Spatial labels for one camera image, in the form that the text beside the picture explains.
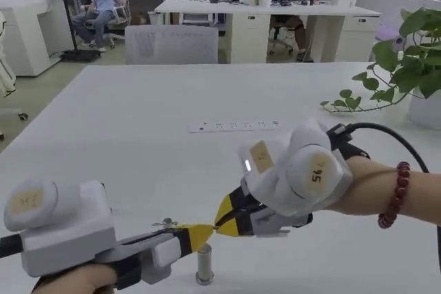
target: white cabinet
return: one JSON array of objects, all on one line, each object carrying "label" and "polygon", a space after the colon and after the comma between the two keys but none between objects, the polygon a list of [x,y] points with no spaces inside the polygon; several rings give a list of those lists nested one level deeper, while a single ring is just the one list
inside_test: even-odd
[{"label": "white cabinet", "polygon": [[227,15],[228,63],[267,62],[269,18],[266,14]]},{"label": "white cabinet", "polygon": [[321,62],[368,62],[379,16],[321,17],[326,27]]},{"label": "white cabinet", "polygon": [[380,17],[346,17],[335,61],[367,62],[371,56]]}]

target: desk drawer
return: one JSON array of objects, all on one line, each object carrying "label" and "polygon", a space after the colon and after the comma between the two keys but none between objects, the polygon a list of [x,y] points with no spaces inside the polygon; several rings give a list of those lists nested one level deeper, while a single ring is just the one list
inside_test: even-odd
[{"label": "desk drawer", "polygon": [[234,14],[235,25],[243,26],[247,29],[261,29],[263,25],[268,25],[269,15],[266,14]]},{"label": "desk drawer", "polygon": [[377,31],[380,17],[345,17],[343,31]]}]

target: small led light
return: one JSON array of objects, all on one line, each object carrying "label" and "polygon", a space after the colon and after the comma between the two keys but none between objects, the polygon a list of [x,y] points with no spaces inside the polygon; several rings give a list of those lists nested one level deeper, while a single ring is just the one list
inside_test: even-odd
[{"label": "small led light", "polygon": [[248,160],[245,160],[245,167],[247,168],[247,171],[251,171],[251,165]]}]

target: hand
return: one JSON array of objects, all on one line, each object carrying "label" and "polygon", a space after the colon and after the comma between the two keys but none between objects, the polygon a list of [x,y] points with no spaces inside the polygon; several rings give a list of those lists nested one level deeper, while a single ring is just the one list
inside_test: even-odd
[{"label": "hand", "polygon": [[90,264],[57,280],[42,284],[32,294],[111,294],[117,281],[115,271],[100,264]]}]

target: office desk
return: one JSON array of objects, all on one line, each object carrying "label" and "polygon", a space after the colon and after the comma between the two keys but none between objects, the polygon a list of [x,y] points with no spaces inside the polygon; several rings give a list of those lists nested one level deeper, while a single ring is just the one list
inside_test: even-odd
[{"label": "office desk", "polygon": [[0,0],[5,55],[17,76],[38,76],[73,48],[63,0]]},{"label": "office desk", "polygon": [[[404,123],[406,105],[390,112],[332,116],[318,107],[343,88],[361,92],[354,73],[366,63],[282,65],[89,66],[0,154],[0,206],[26,178],[105,183],[120,238],[150,231],[163,218],[213,222],[226,193],[239,185],[241,144],[288,136],[302,119],[384,123],[397,129],[441,172],[440,133]],[[272,132],[190,134],[206,121],[280,121]],[[384,134],[355,133],[354,143],[395,166],[411,161]],[[0,235],[7,234],[3,223]],[[321,211],[288,238],[215,235],[215,280],[196,284],[196,256],[173,266],[171,278],[125,294],[438,294],[436,229],[404,216],[383,231],[377,217]],[[2,293],[29,293],[34,280],[18,256],[0,260]]]},{"label": "office desk", "polygon": [[229,63],[265,63],[272,14],[308,16],[307,39],[316,62],[368,61],[380,13],[333,5],[289,7],[166,0],[157,13],[225,13]]}]

